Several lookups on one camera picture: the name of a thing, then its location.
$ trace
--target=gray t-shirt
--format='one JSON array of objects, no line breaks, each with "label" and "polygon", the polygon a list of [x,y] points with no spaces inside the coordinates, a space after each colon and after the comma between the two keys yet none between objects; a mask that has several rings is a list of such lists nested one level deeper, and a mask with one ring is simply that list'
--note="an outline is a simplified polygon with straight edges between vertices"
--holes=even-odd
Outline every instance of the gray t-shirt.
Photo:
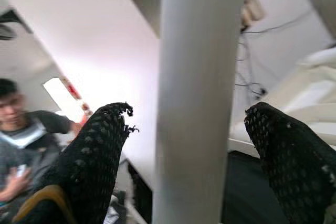
[{"label": "gray t-shirt", "polygon": [[32,186],[59,155],[60,147],[53,134],[66,134],[71,128],[70,120],[48,111],[29,112],[26,116],[29,121],[27,127],[18,131],[2,131],[1,133],[12,139],[32,134],[34,128],[36,128],[36,122],[42,123],[45,133],[24,148],[19,148],[9,143],[1,137],[2,134],[0,135],[0,190],[6,186],[6,177],[9,174],[9,169],[22,164],[32,168]]}]

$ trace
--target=white pole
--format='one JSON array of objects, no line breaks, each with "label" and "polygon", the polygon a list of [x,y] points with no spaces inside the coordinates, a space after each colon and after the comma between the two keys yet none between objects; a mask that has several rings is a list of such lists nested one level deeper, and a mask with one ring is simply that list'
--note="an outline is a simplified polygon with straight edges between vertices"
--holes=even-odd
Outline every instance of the white pole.
[{"label": "white pole", "polygon": [[154,224],[218,223],[242,4],[163,0]]}]

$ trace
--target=man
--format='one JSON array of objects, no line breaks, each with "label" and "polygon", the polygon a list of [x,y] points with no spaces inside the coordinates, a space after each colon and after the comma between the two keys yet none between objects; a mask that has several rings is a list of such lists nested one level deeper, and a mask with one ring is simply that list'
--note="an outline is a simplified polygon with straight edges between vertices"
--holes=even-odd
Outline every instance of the man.
[{"label": "man", "polygon": [[80,124],[48,111],[26,112],[24,96],[16,83],[0,79],[0,209],[6,209],[2,211],[3,219],[7,215],[5,219],[10,220],[16,214],[35,181],[58,156],[60,147],[53,134],[73,131],[77,135],[80,129]]}]

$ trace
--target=black hair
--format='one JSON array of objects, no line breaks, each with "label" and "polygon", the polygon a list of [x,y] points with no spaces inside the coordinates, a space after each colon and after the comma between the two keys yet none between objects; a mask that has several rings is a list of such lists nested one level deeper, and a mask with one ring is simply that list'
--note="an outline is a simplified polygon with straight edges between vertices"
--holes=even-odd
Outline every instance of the black hair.
[{"label": "black hair", "polygon": [[14,81],[0,78],[0,98],[16,93],[17,91],[17,84]]}]

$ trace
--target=phone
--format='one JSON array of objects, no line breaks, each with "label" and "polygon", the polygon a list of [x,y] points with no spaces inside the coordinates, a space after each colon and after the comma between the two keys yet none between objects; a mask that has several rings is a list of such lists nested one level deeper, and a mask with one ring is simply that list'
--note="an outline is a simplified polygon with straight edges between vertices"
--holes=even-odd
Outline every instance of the phone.
[{"label": "phone", "polygon": [[26,168],[27,168],[27,165],[19,165],[17,168],[16,176],[21,177],[23,173],[25,172]]}]

